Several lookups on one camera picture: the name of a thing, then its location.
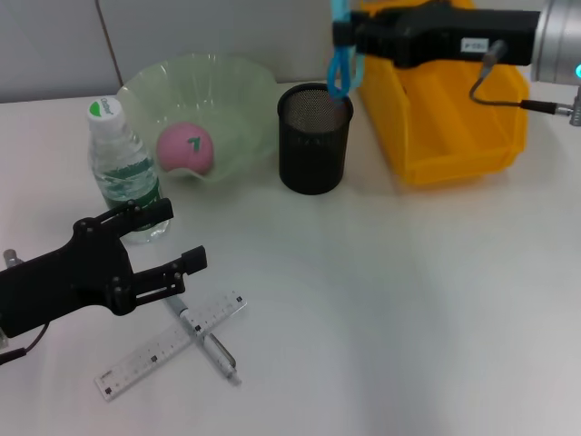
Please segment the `clear green-label water bottle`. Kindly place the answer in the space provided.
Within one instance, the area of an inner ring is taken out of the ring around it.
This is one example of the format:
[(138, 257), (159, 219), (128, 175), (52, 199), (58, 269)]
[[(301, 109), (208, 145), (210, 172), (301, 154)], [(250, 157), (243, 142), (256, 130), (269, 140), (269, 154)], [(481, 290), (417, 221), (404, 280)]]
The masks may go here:
[(110, 209), (133, 200), (144, 208), (162, 199), (153, 158), (126, 120), (120, 102), (95, 99), (87, 110), (88, 161)]

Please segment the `pink toy peach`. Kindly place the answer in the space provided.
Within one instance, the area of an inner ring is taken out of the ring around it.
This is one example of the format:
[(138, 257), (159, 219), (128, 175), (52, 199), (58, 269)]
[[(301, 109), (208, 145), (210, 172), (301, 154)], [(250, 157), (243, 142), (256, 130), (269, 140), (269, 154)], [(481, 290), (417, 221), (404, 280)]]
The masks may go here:
[(198, 124), (179, 122), (160, 134), (156, 155), (166, 172), (183, 169), (204, 175), (214, 163), (214, 147), (210, 134)]

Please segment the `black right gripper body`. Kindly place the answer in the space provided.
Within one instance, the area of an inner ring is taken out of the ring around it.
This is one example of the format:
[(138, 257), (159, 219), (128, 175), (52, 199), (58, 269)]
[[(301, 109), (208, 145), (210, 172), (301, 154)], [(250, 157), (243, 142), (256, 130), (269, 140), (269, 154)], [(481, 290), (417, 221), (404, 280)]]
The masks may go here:
[(451, 5), (410, 8), (397, 21), (393, 64), (414, 68), (446, 60), (479, 62), (496, 42), (501, 64), (532, 63), (538, 11), (467, 9)]

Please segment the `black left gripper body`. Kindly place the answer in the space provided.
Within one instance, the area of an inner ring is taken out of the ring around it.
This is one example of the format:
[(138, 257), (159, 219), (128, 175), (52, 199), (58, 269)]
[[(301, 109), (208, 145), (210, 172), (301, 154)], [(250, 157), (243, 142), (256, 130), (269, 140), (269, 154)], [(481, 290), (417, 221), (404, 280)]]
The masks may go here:
[(0, 330), (15, 337), (88, 306), (136, 308), (125, 225), (85, 218), (63, 247), (0, 272)]

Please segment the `clear plastic ruler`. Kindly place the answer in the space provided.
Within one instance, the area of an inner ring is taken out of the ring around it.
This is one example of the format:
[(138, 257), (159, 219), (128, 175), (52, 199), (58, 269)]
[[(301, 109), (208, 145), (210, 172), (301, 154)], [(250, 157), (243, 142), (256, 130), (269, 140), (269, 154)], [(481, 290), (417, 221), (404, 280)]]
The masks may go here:
[[(246, 304), (246, 300), (241, 295), (228, 292), (197, 308), (186, 306), (189, 309), (190, 322), (195, 332), (202, 334), (213, 333), (215, 327), (239, 312)], [(194, 336), (184, 328), (179, 317), (177, 315), (176, 317), (177, 323), (172, 327), (95, 377), (95, 385), (106, 401), (119, 397), (189, 346), (194, 344), (203, 350), (195, 341)]]

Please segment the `silver pen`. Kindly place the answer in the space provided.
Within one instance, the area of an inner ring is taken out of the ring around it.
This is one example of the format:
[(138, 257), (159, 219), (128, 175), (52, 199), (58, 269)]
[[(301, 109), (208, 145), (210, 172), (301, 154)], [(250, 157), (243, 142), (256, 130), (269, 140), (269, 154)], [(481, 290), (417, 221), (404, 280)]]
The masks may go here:
[(195, 332), (193, 324), (190, 322), (189, 309), (178, 297), (172, 296), (166, 299), (168, 307), (179, 317), (182, 325), (195, 341), (200, 345), (208, 358), (222, 373), (225, 379), (234, 386), (241, 385), (241, 379), (237, 373), (237, 362), (231, 353), (223, 346), (218, 338), (211, 332), (198, 334)]

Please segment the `blue scissors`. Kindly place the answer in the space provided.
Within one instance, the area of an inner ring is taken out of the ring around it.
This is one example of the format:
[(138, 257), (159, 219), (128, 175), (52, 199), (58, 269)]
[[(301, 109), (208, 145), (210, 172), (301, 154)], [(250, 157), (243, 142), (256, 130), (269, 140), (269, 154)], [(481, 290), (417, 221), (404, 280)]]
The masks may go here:
[(334, 53), (327, 70), (327, 88), (334, 99), (349, 95), (352, 88), (358, 88), (363, 80), (365, 61), (363, 54), (357, 54), (355, 43), (336, 31), (348, 31), (354, 14), (350, 0), (330, 0)]

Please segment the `yellow plastic bin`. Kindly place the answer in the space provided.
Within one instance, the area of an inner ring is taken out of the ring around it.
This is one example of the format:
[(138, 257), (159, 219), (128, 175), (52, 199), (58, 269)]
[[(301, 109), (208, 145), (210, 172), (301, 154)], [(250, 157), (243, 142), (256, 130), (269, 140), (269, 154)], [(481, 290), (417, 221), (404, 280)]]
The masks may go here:
[[(363, 11), (421, 5), (394, 0)], [(529, 96), (518, 65), (434, 61), (399, 69), (364, 55), (359, 92), (391, 170), (415, 186), (499, 172), (527, 141)]]

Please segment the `green wavy glass fruit plate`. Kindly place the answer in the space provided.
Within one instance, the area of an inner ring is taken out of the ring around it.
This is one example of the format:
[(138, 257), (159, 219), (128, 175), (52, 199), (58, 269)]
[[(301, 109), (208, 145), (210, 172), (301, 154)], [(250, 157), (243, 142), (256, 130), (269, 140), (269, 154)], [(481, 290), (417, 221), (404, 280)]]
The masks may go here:
[[(117, 98), (162, 173), (213, 183), (276, 151), (279, 95), (273, 73), (260, 64), (239, 56), (188, 54), (146, 67)], [(158, 138), (179, 122), (198, 124), (210, 134), (214, 163), (208, 173), (166, 172), (159, 165)]]

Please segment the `black mesh pen holder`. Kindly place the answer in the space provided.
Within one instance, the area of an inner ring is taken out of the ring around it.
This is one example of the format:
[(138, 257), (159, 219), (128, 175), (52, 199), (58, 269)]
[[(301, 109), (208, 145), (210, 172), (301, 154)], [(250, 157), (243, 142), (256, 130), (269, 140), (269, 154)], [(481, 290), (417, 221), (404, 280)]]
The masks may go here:
[(331, 97), (325, 84), (299, 84), (282, 95), (277, 112), (281, 181), (304, 195), (332, 191), (344, 173), (351, 100)]

